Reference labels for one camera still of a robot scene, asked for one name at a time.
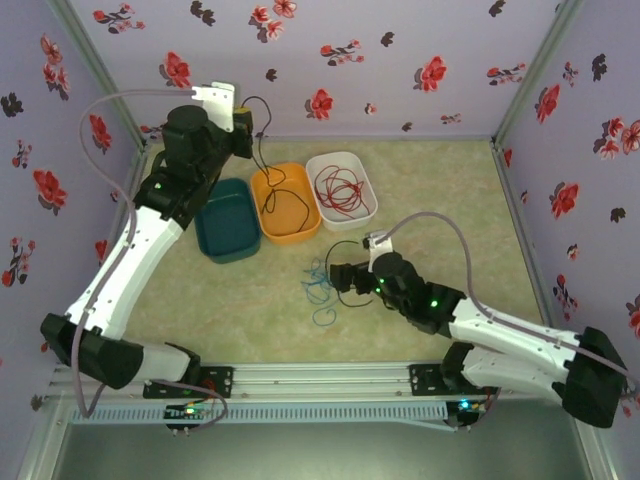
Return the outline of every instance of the red cable bundle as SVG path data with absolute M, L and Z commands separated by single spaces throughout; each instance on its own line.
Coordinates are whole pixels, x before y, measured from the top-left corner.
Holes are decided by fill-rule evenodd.
M 320 181 L 318 187 L 318 179 L 328 170 L 333 169 L 326 178 Z M 328 165 L 323 168 L 313 181 L 313 189 L 316 197 L 320 201 L 320 205 L 325 208 L 335 210 L 342 215 L 354 219 L 349 213 L 356 211 L 363 206 L 367 210 L 367 215 L 371 214 L 369 207 L 362 200 L 362 186 L 364 181 L 358 180 L 356 174 L 348 168 L 341 168 L 337 165 Z

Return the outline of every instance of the orange plastic container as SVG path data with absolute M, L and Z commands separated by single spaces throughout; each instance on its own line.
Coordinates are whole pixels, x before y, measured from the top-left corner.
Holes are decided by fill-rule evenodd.
M 307 172 L 297 163 L 281 163 L 275 167 L 284 172 L 284 181 L 283 173 L 273 168 L 269 169 L 269 181 L 260 170 L 251 177 L 251 193 L 260 228 L 276 245 L 304 242 L 318 232 L 322 223 Z M 307 207 L 301 200 L 309 207 L 308 218 Z

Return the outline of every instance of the floral wallpaper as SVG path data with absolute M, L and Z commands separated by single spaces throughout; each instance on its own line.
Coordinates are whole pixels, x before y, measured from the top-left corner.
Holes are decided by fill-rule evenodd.
M 11 45 L 0 70 L 4 479 L 17 476 L 55 366 L 40 324 L 48 312 L 64 312 L 95 275 L 104 256 L 96 244 L 110 235 L 118 198 L 86 166 L 77 140 L 80 113 L 100 92 L 46 3 L 3 4 L 0 41 Z M 117 117 L 96 108 L 84 133 L 101 166 L 124 181 L 136 147 Z
M 640 62 L 621 41 L 637 37 L 634 7 L 585 2 L 503 146 L 556 325 L 603 330 L 638 376 Z M 600 434 L 617 478 L 637 478 L 640 398 Z
M 120 89 L 226 81 L 272 137 L 402 138 L 494 134 L 559 1 L 69 3 Z M 129 105 L 148 133 L 179 101 Z

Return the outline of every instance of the white plastic container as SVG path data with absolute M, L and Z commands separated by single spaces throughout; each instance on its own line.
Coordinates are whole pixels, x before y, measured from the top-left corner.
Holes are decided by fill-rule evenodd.
M 335 165 L 340 168 L 348 168 L 351 170 L 358 181 L 363 182 L 362 190 L 361 190 L 361 198 L 362 201 L 367 205 L 369 211 L 367 212 L 367 208 L 364 205 L 360 205 L 357 209 L 352 212 L 349 212 L 349 215 L 353 217 L 353 219 L 348 216 L 334 210 L 333 208 L 327 208 L 322 206 L 318 196 L 316 195 L 315 190 L 315 180 L 316 177 L 322 172 L 322 170 L 330 165 Z M 367 177 L 366 172 L 364 171 L 364 167 L 362 166 L 362 162 L 360 159 L 350 152 L 334 152 L 327 153 L 326 155 L 318 155 L 317 157 L 313 157 L 311 160 L 307 162 L 307 177 L 309 177 L 309 183 L 311 184 L 311 190 L 313 190 L 313 198 L 318 206 L 318 210 L 320 210 L 320 216 L 322 217 L 322 223 L 327 228 L 327 230 L 331 230 L 333 232 L 340 232 L 344 230 L 350 230 L 352 228 L 359 228 L 365 226 L 367 223 L 371 221 L 373 216 L 378 211 L 378 199 L 376 195 L 373 193 L 373 188 L 371 187 L 371 182 L 369 182 L 369 178 Z M 325 190 L 322 189 L 322 181 L 326 179 L 326 177 L 331 173 L 328 169 L 322 176 L 318 177 L 318 187 L 320 192 L 324 193 Z

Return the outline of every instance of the teal plastic container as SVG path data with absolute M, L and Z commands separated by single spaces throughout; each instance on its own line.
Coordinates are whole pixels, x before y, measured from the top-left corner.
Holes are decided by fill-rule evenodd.
M 262 232 L 244 180 L 220 180 L 194 222 L 200 251 L 215 263 L 236 262 L 260 250 Z

